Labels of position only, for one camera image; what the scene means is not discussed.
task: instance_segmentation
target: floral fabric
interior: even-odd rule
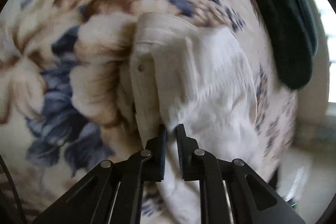
[[[142,149],[128,58],[145,12],[229,26],[255,75],[265,180],[291,143],[296,96],[278,81],[255,0],[9,0],[0,15],[0,151],[30,221],[100,161]],[[1,173],[0,187],[11,198]],[[165,210],[146,185],[142,223]]]

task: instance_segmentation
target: bed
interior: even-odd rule
[[[175,15],[195,26],[228,26],[253,73],[264,180],[291,144],[297,96],[278,78],[255,0],[8,0],[0,14],[0,152],[29,221],[100,161],[126,160],[142,149],[123,76],[134,25],[112,38],[107,30],[90,34],[87,27],[100,27],[93,18],[114,15],[117,26],[145,12]],[[117,42],[110,45],[111,39]],[[2,170],[0,188],[14,204]],[[147,185],[142,223],[174,223],[173,213],[156,186]]]

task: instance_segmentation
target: window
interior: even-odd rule
[[[320,12],[330,59],[329,102],[336,103],[336,14],[328,0],[314,0]]]

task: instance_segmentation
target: white garment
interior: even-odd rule
[[[142,143],[158,126],[168,130],[163,200],[178,223],[200,223],[198,182],[181,180],[173,129],[217,158],[241,158],[258,171],[256,95],[252,73],[227,27],[197,28],[170,15],[148,13],[137,23],[131,79]]]

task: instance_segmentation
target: black cable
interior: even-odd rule
[[[0,154],[0,166],[2,167],[3,171],[5,172],[5,175],[7,177],[7,180],[8,180],[8,183],[12,189],[12,192],[13,192],[13,195],[14,195],[14,198],[15,198],[15,201],[16,201],[16,206],[17,206],[17,210],[19,211],[19,215],[20,215],[20,218],[21,218],[21,221],[23,222],[23,224],[28,224],[27,222],[27,219],[26,219],[26,215],[22,209],[22,204],[21,204],[21,201],[20,201],[20,198],[19,198],[19,195],[17,193],[17,190],[16,190],[16,187],[15,187],[15,184],[13,182],[13,179],[12,179],[12,176]]]

